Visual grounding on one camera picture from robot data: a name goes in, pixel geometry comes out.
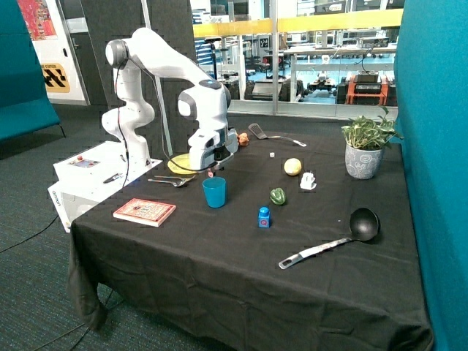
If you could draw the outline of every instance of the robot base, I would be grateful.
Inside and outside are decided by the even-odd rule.
[[[54,164],[58,182],[48,191],[67,233],[70,232],[71,223],[79,216],[161,163],[152,159],[146,166],[133,165],[124,184],[127,162],[120,155],[120,150],[120,143],[106,141]],[[120,177],[104,183],[114,175]]]

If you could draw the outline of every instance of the teal partition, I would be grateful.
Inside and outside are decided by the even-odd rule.
[[[1,0],[0,140],[59,124],[16,0]]]
[[[468,1],[407,0],[399,124],[435,350],[468,350]]]

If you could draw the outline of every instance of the yellow plate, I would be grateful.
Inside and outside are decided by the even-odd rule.
[[[180,166],[182,166],[184,168],[190,168],[189,154],[178,155],[178,156],[172,158],[172,160],[177,165],[180,165]],[[171,161],[167,161],[167,166],[169,167],[171,172],[174,172],[176,174],[194,174],[194,173],[196,173],[196,172],[193,172],[191,170],[183,170],[182,168],[177,167],[176,165],[174,165],[174,163],[171,162]]]

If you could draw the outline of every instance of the blue cup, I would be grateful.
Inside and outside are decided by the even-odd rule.
[[[227,197],[226,180],[221,177],[208,178],[203,181],[206,202],[211,208],[224,206]]]

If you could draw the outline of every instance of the green pepper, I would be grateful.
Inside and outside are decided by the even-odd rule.
[[[270,200],[278,206],[284,205],[286,202],[286,194],[284,193],[284,190],[281,188],[276,188],[271,190],[270,192]]]

